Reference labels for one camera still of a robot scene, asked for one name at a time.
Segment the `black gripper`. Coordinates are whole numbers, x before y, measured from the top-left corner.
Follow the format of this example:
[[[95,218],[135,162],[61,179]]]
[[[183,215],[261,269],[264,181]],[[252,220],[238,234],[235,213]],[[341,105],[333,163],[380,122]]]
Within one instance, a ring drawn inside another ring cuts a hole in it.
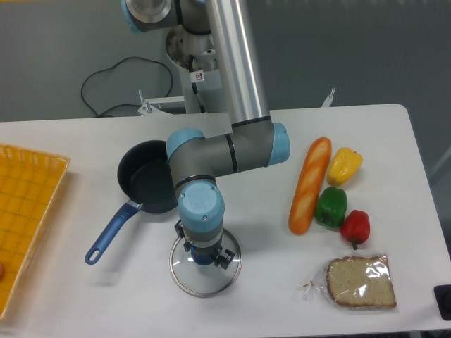
[[[213,263],[216,267],[227,269],[235,257],[235,253],[226,249],[223,254],[220,253],[222,249],[222,240],[217,241],[213,246],[198,247],[186,241],[183,229],[183,222],[179,220],[174,225],[175,232],[178,236],[174,245],[181,245],[181,247],[190,253],[194,263]]]

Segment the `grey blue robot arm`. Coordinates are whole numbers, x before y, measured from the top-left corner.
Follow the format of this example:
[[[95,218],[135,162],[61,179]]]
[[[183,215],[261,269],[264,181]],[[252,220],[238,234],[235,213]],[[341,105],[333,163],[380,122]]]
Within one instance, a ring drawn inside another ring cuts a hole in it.
[[[225,204],[216,178],[286,161],[290,140],[274,123],[264,98],[244,1],[123,1],[129,26],[138,32],[174,25],[213,39],[232,131],[207,138],[197,129],[166,142],[178,198],[178,234],[198,265],[227,268],[234,253],[222,247]]]

